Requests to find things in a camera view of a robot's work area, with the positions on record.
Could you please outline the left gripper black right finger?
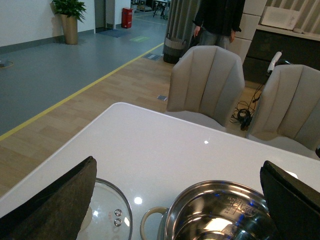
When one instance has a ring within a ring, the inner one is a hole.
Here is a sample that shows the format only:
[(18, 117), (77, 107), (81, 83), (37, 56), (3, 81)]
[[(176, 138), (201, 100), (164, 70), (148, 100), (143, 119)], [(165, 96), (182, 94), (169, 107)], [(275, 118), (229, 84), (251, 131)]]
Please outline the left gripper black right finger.
[(260, 168), (269, 214), (282, 240), (320, 238), (320, 193), (269, 160)]

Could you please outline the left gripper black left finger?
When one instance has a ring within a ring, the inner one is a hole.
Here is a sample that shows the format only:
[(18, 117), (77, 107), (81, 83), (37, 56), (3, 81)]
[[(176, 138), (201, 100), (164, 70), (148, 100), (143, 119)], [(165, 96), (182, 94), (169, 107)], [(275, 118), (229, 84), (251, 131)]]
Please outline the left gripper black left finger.
[(24, 204), (0, 219), (2, 240), (75, 240), (97, 176), (89, 156)]

